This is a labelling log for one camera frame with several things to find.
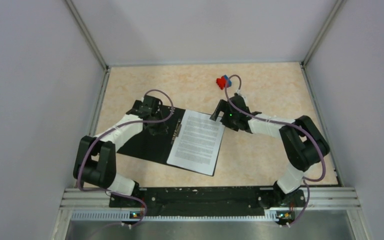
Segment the silver folder binder clip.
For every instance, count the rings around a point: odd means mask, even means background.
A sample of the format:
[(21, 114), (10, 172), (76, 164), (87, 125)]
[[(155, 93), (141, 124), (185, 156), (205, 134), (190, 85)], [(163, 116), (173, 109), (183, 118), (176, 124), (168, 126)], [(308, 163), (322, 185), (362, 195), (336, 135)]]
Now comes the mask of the silver folder binder clip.
[(172, 138), (171, 138), (171, 145), (174, 144), (176, 138), (180, 135), (181, 128), (182, 128), (182, 120), (178, 119), (177, 123), (176, 123), (176, 126), (174, 128), (174, 132), (173, 132)]

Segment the teal and black file folder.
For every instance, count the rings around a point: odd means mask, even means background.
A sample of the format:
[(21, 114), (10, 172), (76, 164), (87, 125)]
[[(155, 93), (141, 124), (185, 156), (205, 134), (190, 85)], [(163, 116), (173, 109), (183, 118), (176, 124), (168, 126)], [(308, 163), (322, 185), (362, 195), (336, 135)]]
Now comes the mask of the teal and black file folder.
[(182, 117), (187, 109), (175, 108), (173, 115), (165, 121), (168, 133), (163, 135), (151, 135), (147, 130), (132, 137), (123, 145), (118, 153), (154, 163), (169, 166), (167, 159), (172, 149), (171, 140), (178, 119)]

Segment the white printed paper stack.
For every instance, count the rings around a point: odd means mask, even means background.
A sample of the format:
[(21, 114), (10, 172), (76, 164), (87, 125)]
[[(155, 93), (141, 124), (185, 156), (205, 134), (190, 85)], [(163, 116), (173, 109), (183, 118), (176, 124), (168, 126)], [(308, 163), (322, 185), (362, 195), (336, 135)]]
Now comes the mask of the white printed paper stack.
[(218, 161), (225, 126), (221, 117), (186, 110), (180, 122), (166, 164), (206, 176), (213, 176)]

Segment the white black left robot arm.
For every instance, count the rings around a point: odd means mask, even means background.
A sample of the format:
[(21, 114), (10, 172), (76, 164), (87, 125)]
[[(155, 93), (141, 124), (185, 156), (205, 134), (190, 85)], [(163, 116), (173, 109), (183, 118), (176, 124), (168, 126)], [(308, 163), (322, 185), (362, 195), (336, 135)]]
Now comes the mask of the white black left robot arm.
[[(140, 202), (140, 193), (135, 190), (137, 182), (117, 172), (117, 152), (132, 137), (144, 130), (153, 135), (165, 134), (165, 122), (174, 114), (174, 105), (163, 115), (163, 103), (159, 98), (145, 95), (136, 100), (115, 125), (95, 136), (84, 136), (79, 143), (73, 176), (81, 191), (110, 191), (121, 196), (129, 207)], [(86, 189), (84, 184), (93, 187)]]

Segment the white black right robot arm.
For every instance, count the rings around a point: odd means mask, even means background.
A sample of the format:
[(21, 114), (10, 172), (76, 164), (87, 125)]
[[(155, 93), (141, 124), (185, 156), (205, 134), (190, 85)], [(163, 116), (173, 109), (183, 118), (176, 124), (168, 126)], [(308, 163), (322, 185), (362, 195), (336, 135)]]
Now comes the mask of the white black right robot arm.
[(251, 112), (245, 98), (235, 94), (219, 101), (210, 120), (220, 121), (236, 132), (245, 131), (281, 139), (289, 164), (284, 175), (273, 185), (273, 200), (279, 206), (287, 206), (293, 200), (293, 192), (301, 186), (305, 172), (311, 166), (318, 163), (322, 165), (322, 173), (317, 181), (326, 175), (324, 157), (330, 153), (330, 146), (307, 115), (286, 119), (259, 111)]

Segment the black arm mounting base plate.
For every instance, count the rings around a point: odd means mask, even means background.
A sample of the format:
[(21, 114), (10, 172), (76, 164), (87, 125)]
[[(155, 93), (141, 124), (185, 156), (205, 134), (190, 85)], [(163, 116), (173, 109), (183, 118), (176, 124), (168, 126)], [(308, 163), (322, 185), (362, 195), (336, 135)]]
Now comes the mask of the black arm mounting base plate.
[(110, 195), (111, 208), (141, 208), (150, 217), (247, 217), (263, 216), (269, 209), (303, 207), (304, 192), (280, 197), (272, 187), (148, 187), (133, 192), (134, 199)]

